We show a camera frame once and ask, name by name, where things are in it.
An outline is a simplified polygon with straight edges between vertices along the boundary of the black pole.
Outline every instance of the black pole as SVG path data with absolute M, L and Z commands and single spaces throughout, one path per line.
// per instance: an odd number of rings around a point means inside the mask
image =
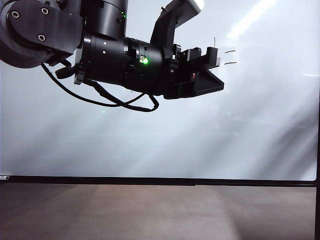
M 316 164 L 316 197 L 315 197 L 315 233 L 314 239 L 320 240 L 320 106 L 318 128 L 318 158 Z
M 320 240 L 320 185 L 316 186 L 316 204 L 315 204 L 315 240 Z

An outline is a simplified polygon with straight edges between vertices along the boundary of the cylindrical joint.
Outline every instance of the cylindrical joint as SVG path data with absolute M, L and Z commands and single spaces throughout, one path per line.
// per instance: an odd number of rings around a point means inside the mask
M 118 40 L 126 35 L 128 0 L 97 0 L 86 5 L 86 30 Z
M 76 63 L 76 83 L 89 79 L 159 95 L 154 92 L 163 69 L 163 54 L 158 46 L 126 37 L 113 40 L 86 33 Z

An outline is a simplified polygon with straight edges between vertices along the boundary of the black bar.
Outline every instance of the black bar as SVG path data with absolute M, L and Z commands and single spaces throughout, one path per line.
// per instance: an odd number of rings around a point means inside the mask
M 11 176 L 6 183 L 80 184 L 80 185 L 160 185 L 160 186 L 248 186 L 248 187 L 316 187 L 315 181 L 228 180 L 153 177 L 57 177 Z
M 318 128 L 318 158 L 316 164 L 316 199 L 315 199 L 315 233 L 314 239 L 320 240 L 320 106 Z
M 320 240 L 320 186 L 316 187 L 316 204 L 315 204 L 315 240 Z

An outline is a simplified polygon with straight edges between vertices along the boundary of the black housing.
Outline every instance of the black housing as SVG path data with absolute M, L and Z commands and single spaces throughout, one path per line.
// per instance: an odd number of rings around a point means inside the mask
M 181 52 L 173 43 L 186 0 L 174 0 L 161 13 L 150 43 L 126 37 L 128 0 L 82 0 L 85 19 L 77 51 L 76 84 L 94 80 L 121 85 L 166 99 L 191 98 L 223 90 L 224 83 L 208 69 L 219 66 L 218 49 Z

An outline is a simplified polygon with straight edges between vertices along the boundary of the green led light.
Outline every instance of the green led light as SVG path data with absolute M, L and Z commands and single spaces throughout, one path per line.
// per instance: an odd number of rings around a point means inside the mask
M 149 63 L 149 59 L 148 58 L 145 58 L 144 60 L 143 60 L 143 64 L 144 65 L 147 65 Z

